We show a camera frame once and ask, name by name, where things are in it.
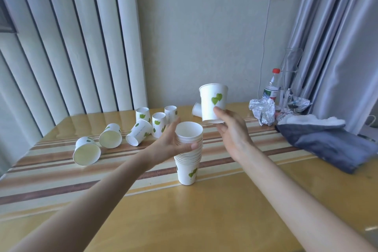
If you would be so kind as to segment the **person's right forearm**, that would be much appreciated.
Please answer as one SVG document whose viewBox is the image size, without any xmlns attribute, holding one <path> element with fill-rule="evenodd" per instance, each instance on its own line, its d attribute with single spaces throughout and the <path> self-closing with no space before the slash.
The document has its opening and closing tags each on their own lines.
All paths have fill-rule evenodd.
<svg viewBox="0 0 378 252">
<path fill-rule="evenodd" d="M 306 252 L 378 252 L 249 142 L 225 145 Z"/>
</svg>

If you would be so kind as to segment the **person's right hand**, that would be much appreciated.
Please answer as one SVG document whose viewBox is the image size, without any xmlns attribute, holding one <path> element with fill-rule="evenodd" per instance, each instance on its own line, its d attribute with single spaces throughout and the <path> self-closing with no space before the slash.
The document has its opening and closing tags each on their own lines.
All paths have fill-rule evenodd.
<svg viewBox="0 0 378 252">
<path fill-rule="evenodd" d="M 227 110 L 226 124 L 217 124 L 216 127 L 228 153 L 237 163 L 243 165 L 256 148 L 244 119 L 236 112 Z"/>
</svg>

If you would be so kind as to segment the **white vertical blinds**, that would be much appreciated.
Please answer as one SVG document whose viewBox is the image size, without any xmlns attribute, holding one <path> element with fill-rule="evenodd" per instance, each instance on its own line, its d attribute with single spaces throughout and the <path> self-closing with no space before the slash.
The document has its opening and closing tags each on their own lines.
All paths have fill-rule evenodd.
<svg viewBox="0 0 378 252">
<path fill-rule="evenodd" d="M 145 105 L 137 0 L 0 0 L 0 177 L 68 116 Z"/>
</svg>

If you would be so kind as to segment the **large crumpled aluminium foil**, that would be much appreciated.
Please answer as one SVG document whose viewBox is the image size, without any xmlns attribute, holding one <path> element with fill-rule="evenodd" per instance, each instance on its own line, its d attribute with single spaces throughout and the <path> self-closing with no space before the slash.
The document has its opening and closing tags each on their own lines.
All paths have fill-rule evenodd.
<svg viewBox="0 0 378 252">
<path fill-rule="evenodd" d="M 249 109 L 259 124 L 271 126 L 275 122 L 275 102 L 271 98 L 252 99 L 249 102 Z"/>
</svg>

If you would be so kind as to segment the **grey curtain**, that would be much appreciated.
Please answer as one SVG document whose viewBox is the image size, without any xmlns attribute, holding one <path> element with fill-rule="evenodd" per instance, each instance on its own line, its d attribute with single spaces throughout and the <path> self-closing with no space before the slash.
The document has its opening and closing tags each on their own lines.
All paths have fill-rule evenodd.
<svg viewBox="0 0 378 252">
<path fill-rule="evenodd" d="M 291 89 L 308 114 L 358 134 L 378 103 L 378 0 L 301 0 L 289 48 L 301 48 Z"/>
</svg>

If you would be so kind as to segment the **clear plastic container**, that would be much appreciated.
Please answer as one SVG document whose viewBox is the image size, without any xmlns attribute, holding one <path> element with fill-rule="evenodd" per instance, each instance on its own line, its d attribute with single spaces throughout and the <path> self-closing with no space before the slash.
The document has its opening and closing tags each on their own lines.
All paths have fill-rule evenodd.
<svg viewBox="0 0 378 252">
<path fill-rule="evenodd" d="M 303 54 L 301 48 L 286 48 L 285 56 L 281 63 L 281 72 L 279 80 L 279 108 L 286 106 L 285 95 L 295 80 L 298 71 L 298 65 Z"/>
</svg>

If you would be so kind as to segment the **small crumpled aluminium foil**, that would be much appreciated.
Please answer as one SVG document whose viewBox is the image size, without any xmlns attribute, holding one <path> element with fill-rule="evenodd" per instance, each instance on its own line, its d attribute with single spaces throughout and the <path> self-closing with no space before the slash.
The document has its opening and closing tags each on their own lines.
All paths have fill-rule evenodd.
<svg viewBox="0 0 378 252">
<path fill-rule="evenodd" d="M 312 105 L 312 102 L 310 100 L 295 96 L 287 104 L 288 108 L 295 113 L 301 113 L 305 111 L 310 105 Z"/>
</svg>

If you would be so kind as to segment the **group of loose paper cups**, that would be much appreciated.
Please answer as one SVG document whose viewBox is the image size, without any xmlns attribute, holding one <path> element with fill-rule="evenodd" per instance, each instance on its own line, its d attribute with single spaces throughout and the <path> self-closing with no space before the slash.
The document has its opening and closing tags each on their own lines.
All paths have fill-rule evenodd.
<svg viewBox="0 0 378 252">
<path fill-rule="evenodd" d="M 165 112 L 157 112 L 153 115 L 150 115 L 149 108 L 140 107 L 136 110 L 136 123 L 130 133 L 125 136 L 125 140 L 131 146 L 138 146 L 149 135 L 159 138 L 170 123 L 169 119 L 174 120 L 176 116 L 175 106 L 168 106 Z M 80 166 L 94 164 L 101 156 L 101 148 L 117 148 L 122 140 L 120 126 L 116 123 L 108 124 L 100 134 L 98 142 L 91 137 L 82 137 L 77 140 L 73 161 Z"/>
</svg>

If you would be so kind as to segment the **striped table runner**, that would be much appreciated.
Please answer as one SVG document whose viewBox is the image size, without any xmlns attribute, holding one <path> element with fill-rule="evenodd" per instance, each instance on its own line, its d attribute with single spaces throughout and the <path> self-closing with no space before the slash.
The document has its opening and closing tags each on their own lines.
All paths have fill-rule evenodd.
<svg viewBox="0 0 378 252">
<path fill-rule="evenodd" d="M 245 122 L 253 142 L 276 164 L 313 159 L 315 156 L 288 144 L 272 126 L 260 126 L 253 117 Z M 226 152 L 216 128 L 204 125 L 203 150 L 196 180 L 216 178 L 241 172 Z M 125 160 L 138 152 L 126 150 L 106 153 L 94 164 L 81 167 L 70 159 L 11 169 L 0 180 L 0 222 L 56 211 L 77 199 Z"/>
</svg>

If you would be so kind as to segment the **blue fleece-lined jacket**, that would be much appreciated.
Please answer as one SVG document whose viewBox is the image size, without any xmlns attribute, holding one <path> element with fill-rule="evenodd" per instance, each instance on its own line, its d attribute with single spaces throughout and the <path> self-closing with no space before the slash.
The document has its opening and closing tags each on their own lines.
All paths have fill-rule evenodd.
<svg viewBox="0 0 378 252">
<path fill-rule="evenodd" d="M 276 125 L 287 142 L 331 164 L 344 173 L 353 174 L 378 154 L 378 143 L 361 138 L 344 129 L 345 120 L 336 117 L 318 119 L 315 115 L 289 114 Z"/>
</svg>

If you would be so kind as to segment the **person's left hand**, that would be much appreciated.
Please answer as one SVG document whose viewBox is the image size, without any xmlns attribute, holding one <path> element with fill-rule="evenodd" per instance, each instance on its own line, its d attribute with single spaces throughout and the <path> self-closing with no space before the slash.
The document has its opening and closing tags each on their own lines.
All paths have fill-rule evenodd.
<svg viewBox="0 0 378 252">
<path fill-rule="evenodd" d="M 168 127 L 165 128 L 162 136 L 147 147 L 148 170 L 178 155 L 175 154 L 175 130 L 180 122 L 180 117 L 175 119 Z"/>
</svg>

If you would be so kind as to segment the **person's left forearm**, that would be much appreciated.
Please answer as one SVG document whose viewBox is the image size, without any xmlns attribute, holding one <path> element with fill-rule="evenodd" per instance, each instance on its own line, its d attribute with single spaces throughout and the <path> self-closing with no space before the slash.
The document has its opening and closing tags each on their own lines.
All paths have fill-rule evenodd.
<svg viewBox="0 0 378 252">
<path fill-rule="evenodd" d="M 136 154 L 9 252 L 83 252 L 130 187 L 156 165 L 153 155 L 149 149 Z"/>
</svg>

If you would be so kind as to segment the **red-capped plastic water bottle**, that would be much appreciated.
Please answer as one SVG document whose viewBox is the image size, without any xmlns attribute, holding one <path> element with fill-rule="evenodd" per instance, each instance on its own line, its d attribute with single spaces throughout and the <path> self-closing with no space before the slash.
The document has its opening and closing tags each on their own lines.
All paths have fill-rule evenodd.
<svg viewBox="0 0 378 252">
<path fill-rule="evenodd" d="M 262 98 L 264 99 L 272 99 L 274 102 L 280 92 L 279 80 L 280 80 L 280 72 L 279 68 L 274 68 L 272 70 L 272 78 L 268 82 L 268 85 L 264 87 Z"/>
</svg>

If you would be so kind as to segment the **stack of nested paper cups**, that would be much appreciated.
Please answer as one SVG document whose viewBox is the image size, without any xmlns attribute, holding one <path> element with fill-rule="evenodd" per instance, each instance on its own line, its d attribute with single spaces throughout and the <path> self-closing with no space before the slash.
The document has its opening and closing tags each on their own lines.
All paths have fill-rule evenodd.
<svg viewBox="0 0 378 252">
<path fill-rule="evenodd" d="M 182 185 L 191 185 L 196 181 L 203 149 L 203 127 L 196 122 L 184 121 L 177 125 L 175 143 L 198 144 L 198 148 L 188 153 L 174 156 L 178 180 Z"/>
</svg>

